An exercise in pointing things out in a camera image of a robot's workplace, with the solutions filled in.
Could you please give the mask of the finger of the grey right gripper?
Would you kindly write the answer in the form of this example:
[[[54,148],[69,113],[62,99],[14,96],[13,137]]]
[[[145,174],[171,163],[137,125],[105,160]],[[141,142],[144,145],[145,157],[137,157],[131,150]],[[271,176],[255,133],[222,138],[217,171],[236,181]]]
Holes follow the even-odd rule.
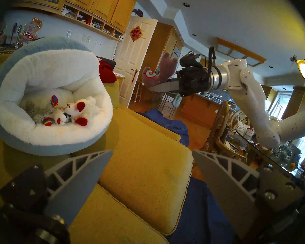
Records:
[[[159,93],[166,93],[166,92],[179,92],[180,86],[179,86],[179,79],[178,78],[172,78],[167,80],[165,83],[160,83],[156,86],[153,86],[149,88],[149,91],[151,92],[159,92]]]

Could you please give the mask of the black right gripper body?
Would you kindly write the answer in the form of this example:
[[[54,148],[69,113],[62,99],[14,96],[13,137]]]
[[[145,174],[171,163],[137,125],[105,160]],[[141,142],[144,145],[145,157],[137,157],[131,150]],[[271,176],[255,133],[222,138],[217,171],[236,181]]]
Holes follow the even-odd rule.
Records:
[[[187,97],[191,94],[207,91],[211,87],[211,76],[205,67],[184,67],[177,71],[179,94]]]

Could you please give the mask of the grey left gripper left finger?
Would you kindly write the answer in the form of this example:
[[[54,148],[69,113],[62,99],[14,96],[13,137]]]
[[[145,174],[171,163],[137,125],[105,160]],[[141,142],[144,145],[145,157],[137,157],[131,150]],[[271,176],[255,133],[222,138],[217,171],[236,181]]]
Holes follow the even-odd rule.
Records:
[[[2,186],[0,197],[20,211],[60,216],[68,228],[112,155],[104,150],[68,158],[46,171],[36,163]]]

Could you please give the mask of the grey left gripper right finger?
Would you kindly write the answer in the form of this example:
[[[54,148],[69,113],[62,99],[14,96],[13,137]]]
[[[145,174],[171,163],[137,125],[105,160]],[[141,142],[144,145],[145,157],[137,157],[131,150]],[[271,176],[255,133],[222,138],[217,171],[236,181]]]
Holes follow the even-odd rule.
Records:
[[[216,202],[238,236],[258,236],[276,224],[293,221],[290,216],[304,195],[291,177],[266,165],[259,171],[229,157],[193,151]]]

